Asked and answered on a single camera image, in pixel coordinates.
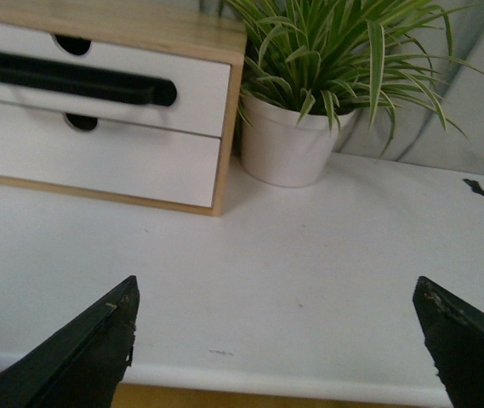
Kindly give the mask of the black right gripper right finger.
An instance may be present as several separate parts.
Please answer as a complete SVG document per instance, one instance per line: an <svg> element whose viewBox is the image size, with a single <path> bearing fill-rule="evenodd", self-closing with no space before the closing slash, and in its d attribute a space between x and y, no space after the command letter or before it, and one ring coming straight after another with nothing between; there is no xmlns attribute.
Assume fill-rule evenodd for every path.
<svg viewBox="0 0 484 408"><path fill-rule="evenodd" d="M425 276L413 305L452 405L484 407L484 313Z"/></svg>

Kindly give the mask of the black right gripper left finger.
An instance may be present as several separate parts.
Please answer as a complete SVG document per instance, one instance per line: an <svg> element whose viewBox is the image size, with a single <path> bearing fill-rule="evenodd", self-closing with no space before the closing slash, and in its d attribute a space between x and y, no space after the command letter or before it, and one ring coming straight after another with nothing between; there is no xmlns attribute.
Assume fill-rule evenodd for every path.
<svg viewBox="0 0 484 408"><path fill-rule="evenodd" d="M132 363L140 303L131 275L0 373L0 407L109 407Z"/></svg>

